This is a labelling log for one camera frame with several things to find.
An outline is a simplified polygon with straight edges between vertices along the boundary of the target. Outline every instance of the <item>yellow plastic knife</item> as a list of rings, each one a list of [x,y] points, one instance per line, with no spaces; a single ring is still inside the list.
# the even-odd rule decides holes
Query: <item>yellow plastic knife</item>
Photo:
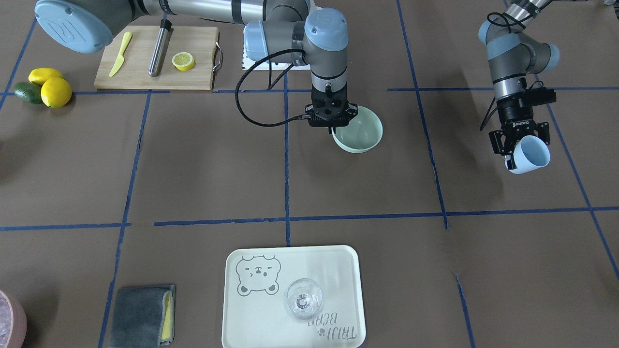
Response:
[[[124,63],[123,54],[125,50],[127,49],[127,46],[129,45],[129,41],[131,41],[132,37],[133,37],[133,33],[131,32],[126,32],[123,35],[123,42],[120,44],[120,51],[118,51],[116,62],[114,63],[114,66],[112,67],[112,71],[110,71],[110,77],[114,76],[120,70],[120,67],[123,66],[123,63]]]

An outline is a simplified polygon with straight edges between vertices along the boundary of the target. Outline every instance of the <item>glass cup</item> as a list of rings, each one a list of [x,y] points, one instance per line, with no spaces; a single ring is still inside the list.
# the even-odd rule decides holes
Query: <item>glass cup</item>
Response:
[[[296,280],[284,297],[290,313],[299,320],[310,320],[322,309],[322,289],[311,279]]]

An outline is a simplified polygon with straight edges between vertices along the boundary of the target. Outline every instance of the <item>folded towel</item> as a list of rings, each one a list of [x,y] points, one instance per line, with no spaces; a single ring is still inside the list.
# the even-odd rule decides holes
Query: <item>folded towel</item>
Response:
[[[116,293],[110,348],[159,348],[174,339],[174,285],[122,288]]]

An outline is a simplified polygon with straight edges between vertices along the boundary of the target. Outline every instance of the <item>blue joint cap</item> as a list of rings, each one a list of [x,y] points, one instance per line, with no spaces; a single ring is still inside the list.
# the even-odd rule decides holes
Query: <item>blue joint cap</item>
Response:
[[[559,59],[561,58],[559,47],[551,43],[547,43],[546,45],[550,47],[550,60],[548,61],[548,65],[546,65],[546,67],[540,72],[540,74],[554,69],[557,66],[557,64],[559,64]]]
[[[486,45],[488,51],[488,60],[493,60],[501,54],[511,50],[512,48],[520,45],[520,38],[517,34],[507,34],[498,37]]]
[[[484,45],[486,44],[486,37],[488,36],[488,30],[490,30],[490,26],[492,23],[489,21],[485,21],[482,23],[482,26],[479,27],[479,32],[477,32],[477,37],[479,37],[479,41],[481,41]]]
[[[251,60],[259,61],[269,55],[267,39],[264,36],[264,28],[261,21],[254,20],[247,23],[245,29],[243,29],[243,35],[245,36],[243,40],[245,51]]]
[[[41,28],[62,46],[80,53],[94,53],[114,36],[97,16],[64,0],[39,0],[35,5]]]
[[[305,36],[325,51],[341,51],[348,46],[346,18],[328,7],[314,11],[305,20]]]

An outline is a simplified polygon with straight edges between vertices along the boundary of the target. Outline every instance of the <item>black cable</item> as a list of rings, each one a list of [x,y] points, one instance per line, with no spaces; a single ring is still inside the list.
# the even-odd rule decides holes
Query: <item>black cable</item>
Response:
[[[204,20],[208,20],[209,22],[215,22],[215,23],[226,23],[226,24],[231,24],[230,22],[226,22],[224,20],[215,20],[215,19],[208,19],[208,18],[198,18],[198,19],[204,19]]]
[[[493,19],[490,19],[490,16],[493,16],[493,15],[497,15],[497,16],[501,17],[501,18],[505,21],[505,24],[500,24],[500,23],[498,23],[498,22],[495,22]],[[507,27],[507,30],[508,30],[508,31],[509,31],[509,33],[511,34],[511,26],[512,26],[512,24],[510,24],[510,23],[509,23],[509,20],[507,19],[507,17],[506,17],[504,14],[499,13],[499,12],[491,12],[491,13],[489,13],[489,14],[486,16],[486,19],[487,19],[490,23],[492,23],[493,25],[496,25],[497,27],[503,27],[503,28]]]
[[[267,90],[270,90],[271,88],[271,77],[273,75],[273,62],[269,61],[269,86],[267,87]]]
[[[496,97],[493,97],[492,102],[490,103],[490,106],[488,107],[488,111],[486,111],[486,116],[483,117],[482,125],[479,126],[480,131],[483,131],[483,129],[486,128],[486,125],[490,121],[490,118],[492,117],[492,115],[494,115],[496,110],[499,109],[499,106],[497,105],[496,108],[492,110],[492,112],[490,113],[490,109],[492,109],[492,105],[495,104],[495,100],[496,100]]]
[[[541,84],[541,86],[540,86],[539,88],[542,88],[542,87],[543,87],[543,81],[542,81],[542,80],[536,80],[535,82],[533,82],[533,83],[529,86],[529,88],[527,88],[527,90],[531,90],[531,89],[533,89],[533,86],[534,86],[536,83],[538,83],[538,82]]]
[[[550,0],[549,2],[546,2],[546,4],[544,4],[544,6],[540,7],[540,12],[541,12],[543,9],[545,9],[545,8],[546,8],[546,6],[548,6],[548,5],[549,5],[551,2],[553,2],[553,1],[554,1],[554,0]],[[505,24],[501,24],[501,23],[499,23],[499,22],[495,22],[493,19],[490,19],[490,16],[493,16],[493,15],[497,15],[497,16],[501,17],[501,19],[503,19],[503,21],[505,21]],[[512,31],[511,31],[511,27],[512,27],[513,25],[519,25],[519,26],[521,26],[521,27],[522,27],[522,29],[525,29],[525,28],[526,28],[526,26],[524,25],[524,21],[525,21],[525,20],[527,20],[527,19],[531,19],[531,18],[533,18],[533,15],[532,15],[532,14],[529,14],[527,17],[523,18],[522,20],[516,20],[514,17],[512,17],[512,16],[510,16],[510,15],[508,15],[508,14],[506,14],[506,13],[499,13],[499,12],[492,12],[492,13],[490,13],[490,14],[488,14],[488,15],[486,16],[486,19],[487,19],[490,23],[492,23],[493,25],[496,25],[497,27],[502,27],[502,28],[507,27],[508,32],[509,32],[510,34],[512,33]]]
[[[286,73],[288,71],[290,71],[292,68],[294,67],[294,65],[289,65],[286,69],[284,69],[284,71],[279,74],[279,76],[277,76],[277,78],[275,79],[275,81],[273,81],[273,83],[271,83],[271,64],[269,63],[269,86],[267,88],[267,90],[271,90],[273,87],[275,87],[275,85],[279,82],[279,80],[282,79],[282,77],[284,77],[284,75],[286,75]]]
[[[241,113],[241,115],[243,115],[243,117],[246,120],[248,120],[249,122],[255,124],[256,126],[260,126],[260,127],[276,127],[276,126],[281,126],[281,125],[286,124],[286,123],[291,122],[291,121],[307,120],[311,116],[310,114],[304,113],[304,114],[291,117],[291,118],[289,118],[289,119],[287,119],[285,121],[278,122],[278,123],[260,123],[260,122],[252,120],[251,118],[249,118],[249,116],[247,116],[245,114],[245,112],[243,111],[243,108],[241,107],[241,103],[238,100],[238,92],[241,89],[241,84],[243,83],[243,81],[247,78],[247,76],[252,71],[254,71],[260,64],[268,61],[269,59],[273,59],[275,57],[279,57],[279,56],[281,56],[283,54],[288,54],[288,53],[301,53],[301,60],[302,61],[305,60],[305,51],[303,51],[303,50],[301,50],[299,48],[290,48],[288,50],[283,50],[283,51],[279,51],[279,52],[275,52],[275,53],[269,54],[268,56],[266,56],[266,57],[260,59],[259,61],[255,62],[254,65],[252,65],[249,69],[247,69],[247,71],[245,71],[243,76],[241,76],[241,79],[239,79],[238,83],[236,84],[236,88],[234,89],[234,98],[235,98],[235,102],[236,102],[236,107],[237,107],[238,111]],[[273,82],[273,85],[275,85],[284,76],[284,74],[287,73],[291,68],[292,68],[292,65],[290,65],[288,68],[286,68],[286,70],[284,70],[284,72],[281,73],[281,75],[278,76],[275,79],[275,82]]]

